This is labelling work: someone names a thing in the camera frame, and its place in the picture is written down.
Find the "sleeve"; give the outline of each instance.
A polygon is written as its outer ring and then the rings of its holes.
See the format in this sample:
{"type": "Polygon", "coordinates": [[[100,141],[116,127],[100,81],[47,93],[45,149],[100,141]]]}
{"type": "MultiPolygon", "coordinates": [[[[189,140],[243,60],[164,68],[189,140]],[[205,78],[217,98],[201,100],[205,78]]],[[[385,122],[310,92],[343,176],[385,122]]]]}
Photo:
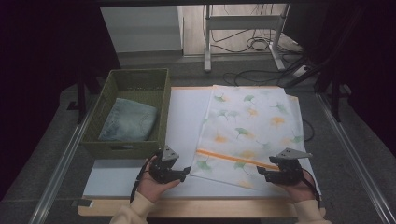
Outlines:
{"type": "Polygon", "coordinates": [[[316,200],[295,203],[294,207],[298,218],[297,224],[332,224],[322,217],[316,200]]]}
{"type": "Polygon", "coordinates": [[[123,205],[111,218],[110,224],[147,224],[146,218],[152,207],[154,203],[136,192],[132,203],[129,206],[123,205]]]}

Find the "orange stripe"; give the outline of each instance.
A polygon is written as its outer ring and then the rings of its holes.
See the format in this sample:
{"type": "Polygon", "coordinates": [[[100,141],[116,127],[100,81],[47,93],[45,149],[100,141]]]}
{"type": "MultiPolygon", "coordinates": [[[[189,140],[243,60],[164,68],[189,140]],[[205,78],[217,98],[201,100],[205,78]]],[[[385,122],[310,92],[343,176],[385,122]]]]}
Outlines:
{"type": "Polygon", "coordinates": [[[198,148],[196,150],[196,152],[207,155],[207,156],[224,159],[227,161],[239,161],[239,162],[243,162],[243,163],[250,163],[250,164],[257,165],[257,166],[264,167],[264,168],[279,170],[279,168],[274,165],[269,165],[269,164],[265,164],[265,163],[261,163],[261,162],[257,162],[257,161],[244,160],[244,159],[240,159],[240,158],[236,158],[236,157],[232,157],[232,156],[226,156],[226,155],[222,155],[222,154],[215,153],[215,152],[209,152],[209,151],[206,151],[206,150],[200,149],[200,148],[198,148]]]}

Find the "gray carpet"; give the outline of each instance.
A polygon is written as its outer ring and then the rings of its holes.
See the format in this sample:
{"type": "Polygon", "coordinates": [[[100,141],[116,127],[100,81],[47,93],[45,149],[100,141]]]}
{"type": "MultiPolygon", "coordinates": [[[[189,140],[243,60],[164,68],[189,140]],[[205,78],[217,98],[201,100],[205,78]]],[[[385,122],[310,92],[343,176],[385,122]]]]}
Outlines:
{"type": "MultiPolygon", "coordinates": [[[[203,63],[155,63],[124,65],[125,68],[155,68],[167,67],[170,70],[173,86],[208,86],[213,84],[229,85],[223,78],[226,73],[238,73],[245,70],[274,71],[274,63],[268,56],[260,60],[213,62],[212,72],[203,71],[203,63]]],[[[237,79],[239,85],[260,85],[279,74],[251,74],[249,79],[237,79]]],[[[342,149],[328,119],[319,105],[313,92],[312,77],[298,86],[286,90],[288,94],[299,97],[303,119],[314,128],[315,136],[305,142],[306,150],[314,154],[311,163],[322,191],[326,206],[326,218],[333,223],[382,223],[371,200],[362,187],[360,180],[351,166],[345,151],[342,149]]],[[[275,85],[275,81],[265,85],[275,85]]],[[[61,106],[54,119],[35,149],[35,153],[25,165],[23,171],[0,203],[1,223],[27,223],[35,205],[41,197],[50,179],[54,167],[60,159],[65,146],[76,128],[77,111],[66,110],[69,102],[76,101],[76,87],[65,90],[60,96],[61,106]]],[[[365,123],[354,113],[346,99],[340,103],[342,124],[359,151],[367,169],[375,179],[376,184],[386,196],[392,211],[396,210],[396,177],[391,175],[396,170],[396,160],[371,132],[365,123]]],[[[305,137],[313,134],[308,125],[304,126],[305,137]]],[[[108,223],[110,217],[81,217],[77,208],[72,206],[78,200],[85,188],[94,159],[83,148],[78,150],[64,178],[56,200],[52,205],[46,223],[108,223]]],[[[294,223],[290,219],[153,219],[149,223],[294,223]]]]}

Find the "green plastic basket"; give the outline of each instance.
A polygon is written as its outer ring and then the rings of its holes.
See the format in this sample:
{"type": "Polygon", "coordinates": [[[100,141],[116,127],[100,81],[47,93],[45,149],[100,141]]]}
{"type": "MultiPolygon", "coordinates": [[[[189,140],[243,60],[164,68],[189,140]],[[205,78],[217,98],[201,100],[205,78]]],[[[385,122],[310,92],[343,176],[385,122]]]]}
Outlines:
{"type": "Polygon", "coordinates": [[[171,83],[167,69],[121,69],[110,71],[105,86],[89,117],[81,144],[96,159],[144,159],[163,149],[166,137],[171,83]],[[100,141],[106,118],[116,102],[124,98],[158,109],[147,141],[100,141]]]}

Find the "human hand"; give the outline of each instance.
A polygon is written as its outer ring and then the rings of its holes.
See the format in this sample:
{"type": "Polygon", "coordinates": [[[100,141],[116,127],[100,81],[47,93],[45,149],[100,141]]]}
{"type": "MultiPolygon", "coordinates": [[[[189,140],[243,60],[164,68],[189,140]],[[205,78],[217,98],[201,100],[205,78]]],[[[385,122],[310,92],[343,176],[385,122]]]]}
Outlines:
{"type": "MultiPolygon", "coordinates": [[[[315,186],[315,181],[312,178],[312,175],[309,174],[306,170],[303,170],[304,178],[311,183],[313,186],[315,186]]],[[[302,201],[307,201],[307,200],[315,200],[315,195],[312,192],[312,189],[309,188],[303,181],[300,181],[296,185],[277,185],[280,186],[282,189],[284,189],[291,199],[295,203],[299,203],[302,201]]]]}
{"type": "Polygon", "coordinates": [[[143,173],[143,176],[139,182],[139,186],[137,187],[137,192],[145,196],[152,203],[156,203],[166,190],[174,188],[180,183],[180,180],[174,180],[167,184],[160,184],[155,181],[149,174],[149,167],[151,165],[151,162],[156,159],[156,156],[153,157],[151,161],[147,164],[145,168],[145,173],[143,173]]]}

